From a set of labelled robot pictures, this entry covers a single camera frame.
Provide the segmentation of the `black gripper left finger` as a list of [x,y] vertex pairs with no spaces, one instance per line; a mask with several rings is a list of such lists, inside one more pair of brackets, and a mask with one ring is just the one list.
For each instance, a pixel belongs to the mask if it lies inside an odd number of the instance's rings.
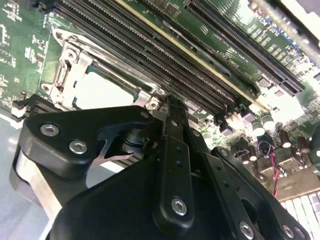
[[128,130],[146,130],[157,137],[156,147],[143,159],[157,152],[189,153],[184,141],[189,129],[187,108],[173,97],[166,102],[168,114],[163,121],[136,105],[33,115],[23,124],[19,147],[29,160],[63,181],[84,178],[101,150],[100,142],[105,142],[107,153]]

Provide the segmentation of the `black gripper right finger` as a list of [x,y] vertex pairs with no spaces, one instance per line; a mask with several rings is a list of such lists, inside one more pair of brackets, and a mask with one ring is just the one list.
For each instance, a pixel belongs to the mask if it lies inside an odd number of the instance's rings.
[[309,240],[305,228],[224,147],[209,150],[187,132],[195,192],[194,225],[187,240]]

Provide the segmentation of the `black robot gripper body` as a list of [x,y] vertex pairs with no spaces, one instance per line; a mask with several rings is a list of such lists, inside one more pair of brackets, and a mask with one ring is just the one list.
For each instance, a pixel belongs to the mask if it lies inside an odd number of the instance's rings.
[[207,170],[232,154],[149,154],[76,195],[58,213],[52,240],[219,240],[230,230]]

